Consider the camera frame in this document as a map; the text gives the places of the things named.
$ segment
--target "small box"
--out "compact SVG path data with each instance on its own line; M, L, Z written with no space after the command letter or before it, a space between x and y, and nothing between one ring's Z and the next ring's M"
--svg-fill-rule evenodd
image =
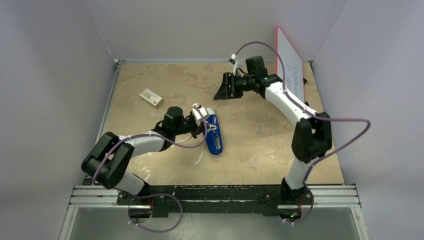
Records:
M159 105L164 101L162 97L160 97L159 95L150 91L147 88L140 94L140 97L142 97L146 102L152 105L155 109L159 108Z

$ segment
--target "floor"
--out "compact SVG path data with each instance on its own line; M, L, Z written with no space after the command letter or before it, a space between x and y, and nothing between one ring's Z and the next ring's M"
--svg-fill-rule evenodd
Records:
M267 68L269 73L275 72L274 64ZM109 109L107 131L117 135L145 133L163 119L169 107L179 106L186 115L193 103L200 103L217 111L224 147L220 157L210 156L205 149L201 162L192 166L201 148L172 146L163 152L134 157L127 171L153 185L281 183L294 158L294 127L272 103L254 92L246 92L240 99L214 101L223 73L231 71L226 63L124 64ZM310 107L323 111L308 62L303 64L303 76L308 80L305 99ZM158 109L139 96L146 88L163 98ZM184 144L196 143L190 139ZM344 183L337 156L318 164L309 183Z

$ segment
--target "whiteboard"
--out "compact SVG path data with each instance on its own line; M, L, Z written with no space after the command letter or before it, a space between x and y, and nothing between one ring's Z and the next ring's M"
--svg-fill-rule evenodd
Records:
M296 50L293 48L290 41L284 35L283 30L277 27L277 52L280 55L285 69L285 86L292 92L299 100L305 102L305 88L304 88L304 71L302 59ZM280 64L278 57L275 57L277 72L276 74L283 79L283 68Z

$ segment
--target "wall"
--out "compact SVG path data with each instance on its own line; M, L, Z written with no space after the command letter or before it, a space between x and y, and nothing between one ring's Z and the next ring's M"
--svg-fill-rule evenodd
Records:
M82 1L39 2L0 2L2 240L59 237L114 74Z
M226 61L249 41L276 45L281 26L304 61L317 55L347 0L86 0L116 59ZM262 55L250 46L241 57Z
M350 0L314 61L324 108L369 132L338 159L374 239L423 239L424 2ZM363 125L333 124L339 147Z

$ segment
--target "gray wall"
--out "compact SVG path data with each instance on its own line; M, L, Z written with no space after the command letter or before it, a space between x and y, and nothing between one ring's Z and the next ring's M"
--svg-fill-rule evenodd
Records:
M316 57L347 0L86 0L116 59L225 61L249 41L275 46L284 30L304 61ZM261 54L250 46L241 57Z
M57 239L114 63L81 0L2 0L0 32L0 239Z
M333 117L369 132L338 156L373 239L423 239L424 2L350 0L314 61ZM364 126L333 124L336 147Z

